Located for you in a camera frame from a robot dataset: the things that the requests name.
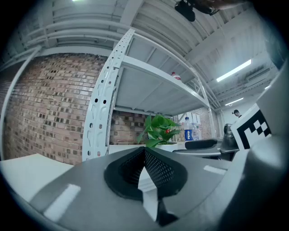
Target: leaf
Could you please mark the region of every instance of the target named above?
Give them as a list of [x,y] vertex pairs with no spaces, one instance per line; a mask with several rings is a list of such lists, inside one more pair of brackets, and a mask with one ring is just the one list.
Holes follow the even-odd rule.
[[163,123],[161,124],[162,127],[170,127],[170,123],[167,121],[166,118],[163,117]]
[[152,124],[152,115],[149,115],[145,120],[145,126],[148,127],[151,126],[151,124]]
[[153,118],[153,120],[151,122],[152,127],[157,128],[160,126],[159,121],[158,121],[158,117],[159,117],[159,115],[155,115],[155,117]]
[[176,134],[179,134],[180,132],[181,132],[180,130],[174,129],[174,130],[171,130],[168,134],[174,134],[174,135],[176,135]]
[[162,115],[158,116],[158,123],[160,126],[163,126],[165,123],[165,118]]
[[160,130],[159,135],[161,136],[161,138],[162,138],[163,140],[166,140],[166,139],[165,139],[165,137],[166,137],[166,131],[165,131],[165,130]]
[[181,132],[180,130],[174,129],[174,130],[170,131],[169,133],[161,134],[161,136],[164,140],[168,141],[171,137],[173,137],[176,134],[179,134],[180,132]]
[[161,129],[161,130],[164,130],[164,131],[170,129],[169,126],[168,126],[168,127],[162,127],[162,126],[159,126],[158,128]]
[[147,142],[146,142],[146,146],[147,147],[155,147],[158,143],[162,143],[163,140],[161,139],[149,139]]
[[153,134],[154,134],[155,136],[157,136],[157,137],[160,136],[160,134],[159,134],[160,129],[158,129],[158,128],[152,128],[152,132],[153,132]]
[[144,135],[144,133],[145,133],[145,131],[148,129],[148,127],[146,127],[145,129],[144,129],[144,131],[141,133],[141,134],[139,134],[138,135],[138,137],[137,137],[137,143],[140,143],[140,140],[141,140],[141,138],[143,137],[143,135]]
[[153,130],[149,130],[148,135],[150,139],[158,139],[158,135],[156,135]]
[[179,126],[180,126],[179,124],[176,124],[174,121],[172,121],[172,120],[169,119],[169,118],[166,118],[166,120],[168,121],[168,123],[169,123],[170,126],[172,126],[172,127],[179,127]]

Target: fluorescent light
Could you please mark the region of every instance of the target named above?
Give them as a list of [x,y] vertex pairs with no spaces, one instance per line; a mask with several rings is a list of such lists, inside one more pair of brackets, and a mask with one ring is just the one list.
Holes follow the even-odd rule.
[[242,65],[236,67],[235,69],[229,71],[228,73],[222,75],[221,77],[217,78],[217,81],[220,82],[221,80],[231,76],[232,74],[235,74],[236,72],[242,70],[243,68],[249,66],[251,64],[251,60],[248,60],[246,63],[243,63]]
[[240,101],[240,100],[242,100],[243,98],[241,98],[241,99],[237,99],[237,100],[235,100],[235,101],[233,101],[233,102],[230,102],[230,103],[227,103],[227,104],[225,104],[225,106],[227,106],[227,105],[229,105],[229,104],[231,104],[231,103],[235,103],[235,102],[238,102],[238,101]]

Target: white table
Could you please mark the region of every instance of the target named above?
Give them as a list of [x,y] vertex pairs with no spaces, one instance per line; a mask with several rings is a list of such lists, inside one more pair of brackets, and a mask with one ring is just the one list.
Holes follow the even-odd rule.
[[0,170],[11,188],[29,202],[37,192],[72,168],[40,154],[0,161]]

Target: pipe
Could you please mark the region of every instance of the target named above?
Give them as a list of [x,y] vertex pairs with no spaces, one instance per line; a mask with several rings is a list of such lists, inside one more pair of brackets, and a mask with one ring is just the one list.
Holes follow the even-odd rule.
[[[61,36],[55,36],[55,37],[48,37],[48,39],[58,39],[58,38],[73,38],[73,37],[80,37],[80,38],[99,38],[103,40],[110,40],[114,42],[118,42],[119,40],[109,37],[102,37],[102,36],[94,36],[94,35],[85,35],[85,34],[75,34],[75,35],[61,35]],[[35,45],[40,42],[45,42],[46,39],[40,39],[38,41],[30,42],[29,46]]]
[[111,31],[105,31],[105,30],[98,30],[98,29],[71,29],[71,30],[62,30],[62,31],[57,31],[57,32],[52,32],[49,33],[47,35],[41,35],[37,38],[34,38],[30,41],[27,42],[27,44],[31,44],[33,42],[36,42],[38,40],[41,39],[45,39],[46,37],[52,37],[52,36],[61,36],[61,35],[65,35],[69,33],[81,33],[81,34],[105,34],[105,35],[109,35],[109,36],[115,36],[115,37],[119,37],[122,38],[123,35],[120,33],[116,33],[116,32],[111,32]]
[[86,24],[92,24],[92,25],[97,25],[97,24],[102,24],[102,25],[107,25],[107,26],[114,26],[114,27],[117,27],[117,28],[122,28],[122,29],[125,29],[125,30],[129,30],[129,29],[133,29],[135,30],[135,32],[137,34],[140,34],[142,36],[145,36],[146,38],[149,38],[151,39],[152,41],[160,44],[161,46],[163,46],[164,48],[166,48],[168,51],[170,51],[171,53],[173,53],[177,58],[179,58],[181,61],[183,61],[184,63],[186,62],[186,59],[181,56],[179,53],[177,53],[173,48],[171,48],[169,45],[167,45],[166,43],[162,42],[161,40],[155,38],[154,36],[142,31],[142,30],[139,30],[137,28],[134,28],[134,27],[131,27],[129,25],[125,25],[125,24],[122,24],[122,23],[117,23],[117,22],[113,22],[113,21],[108,21],[108,20],[101,20],[101,19],[79,19],[79,20],[68,20],[68,21],[64,21],[64,22],[59,22],[59,23],[53,23],[53,24],[50,24],[50,25],[47,25],[46,27],[42,27],[40,29],[37,29],[35,31],[32,31],[30,32],[25,40],[29,40],[30,38],[27,38],[29,36],[32,36],[34,34],[37,34],[39,32],[42,32],[43,29],[52,29],[52,28],[55,28],[55,27],[59,27],[59,26],[68,26],[68,27],[73,27],[73,25],[75,24],[81,24],[81,25],[86,25]]
[[29,54],[31,53],[32,51],[35,50],[35,47],[34,48],[31,48],[27,51],[24,51],[18,55],[15,55],[13,58],[9,59],[6,63],[4,63],[1,67],[0,67],[0,71],[4,70],[5,69],[5,66],[8,65],[8,63],[12,62],[12,61],[16,61],[17,58],[20,58],[21,56],[24,56],[26,54]]
[[37,46],[34,48],[34,52],[26,59],[26,61],[22,64],[16,75],[14,76],[12,83],[10,84],[10,87],[6,93],[5,100],[3,102],[2,111],[1,111],[1,118],[0,118],[0,157],[1,160],[4,160],[4,150],[3,150],[3,131],[4,131],[4,118],[6,113],[6,108],[8,105],[9,98],[11,96],[11,93],[13,91],[14,86],[16,85],[20,75],[25,70],[29,62],[34,58],[34,56],[41,50],[41,46]]

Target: white wall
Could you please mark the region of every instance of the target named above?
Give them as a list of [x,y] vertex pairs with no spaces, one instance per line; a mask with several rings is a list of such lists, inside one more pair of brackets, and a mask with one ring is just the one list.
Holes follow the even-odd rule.
[[254,103],[256,103],[256,100],[257,98],[254,98],[244,103],[233,104],[232,106],[227,106],[228,109],[223,110],[224,124],[232,124],[238,119],[238,117],[232,114],[232,112],[235,109],[237,109],[241,113],[241,115],[243,115],[248,109],[250,109],[250,107],[253,106]]

